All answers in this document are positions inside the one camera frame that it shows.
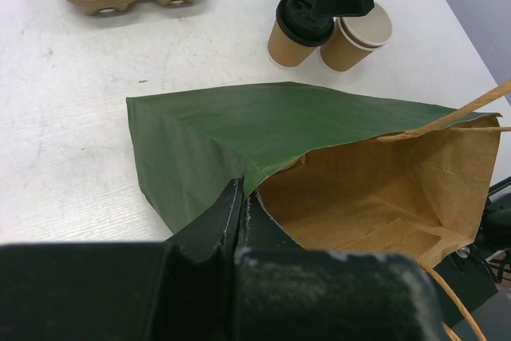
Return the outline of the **green paper bag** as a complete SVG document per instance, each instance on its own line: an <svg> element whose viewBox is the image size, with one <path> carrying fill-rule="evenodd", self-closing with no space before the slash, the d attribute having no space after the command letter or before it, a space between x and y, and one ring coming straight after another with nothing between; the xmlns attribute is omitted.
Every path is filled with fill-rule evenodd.
<svg viewBox="0 0 511 341"><path fill-rule="evenodd" d="M177 234L230 180L304 251L158 269L158 340L453 340L436 266L473 242L505 127L482 108L294 82L130 97L140 189Z"/></svg>

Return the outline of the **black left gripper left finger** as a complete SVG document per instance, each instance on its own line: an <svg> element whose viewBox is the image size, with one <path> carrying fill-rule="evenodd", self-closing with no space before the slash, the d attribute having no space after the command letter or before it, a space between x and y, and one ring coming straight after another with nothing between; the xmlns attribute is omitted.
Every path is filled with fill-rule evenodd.
<svg viewBox="0 0 511 341"><path fill-rule="evenodd" d="M212 206L165 241L168 261L205 265L232 252L239 231L244 181L228 182Z"/></svg>

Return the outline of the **black plastic cup lid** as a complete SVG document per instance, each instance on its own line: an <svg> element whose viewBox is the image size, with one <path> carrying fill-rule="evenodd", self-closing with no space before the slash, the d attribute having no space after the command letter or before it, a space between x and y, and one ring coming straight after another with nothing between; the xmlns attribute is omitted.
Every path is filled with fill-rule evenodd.
<svg viewBox="0 0 511 341"><path fill-rule="evenodd" d="M334 33L334 19L315 16L312 12L314 2L315 0L280 0L275 10L275 20L279 28L301 46L322 46Z"/></svg>

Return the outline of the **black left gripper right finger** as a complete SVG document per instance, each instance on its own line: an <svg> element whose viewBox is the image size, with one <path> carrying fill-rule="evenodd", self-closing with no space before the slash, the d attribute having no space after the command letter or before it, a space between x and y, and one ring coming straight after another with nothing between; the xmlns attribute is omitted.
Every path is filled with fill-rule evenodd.
<svg viewBox="0 0 511 341"><path fill-rule="evenodd" d="M258 199L247 199L240 213L237 254L250 250L304 251L268 214Z"/></svg>

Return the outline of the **single brown paper cup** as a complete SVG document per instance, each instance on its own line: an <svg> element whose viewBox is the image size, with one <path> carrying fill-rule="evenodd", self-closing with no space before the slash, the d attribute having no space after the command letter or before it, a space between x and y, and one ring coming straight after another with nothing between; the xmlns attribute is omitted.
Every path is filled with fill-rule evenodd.
<svg viewBox="0 0 511 341"><path fill-rule="evenodd" d="M306 46L293 41L283 32L278 22L274 23L267 42L267 51L272 60L284 67L302 64L318 47L317 44Z"/></svg>

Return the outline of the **brown paper cup stack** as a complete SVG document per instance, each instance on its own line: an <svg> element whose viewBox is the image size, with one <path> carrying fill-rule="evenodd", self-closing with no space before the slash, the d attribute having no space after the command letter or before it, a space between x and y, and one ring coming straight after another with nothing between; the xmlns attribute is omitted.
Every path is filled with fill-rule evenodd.
<svg viewBox="0 0 511 341"><path fill-rule="evenodd" d="M365 16L336 18L334 33L320 48L320 56L332 70L345 72L382 48L392 33L388 13L376 3Z"/></svg>

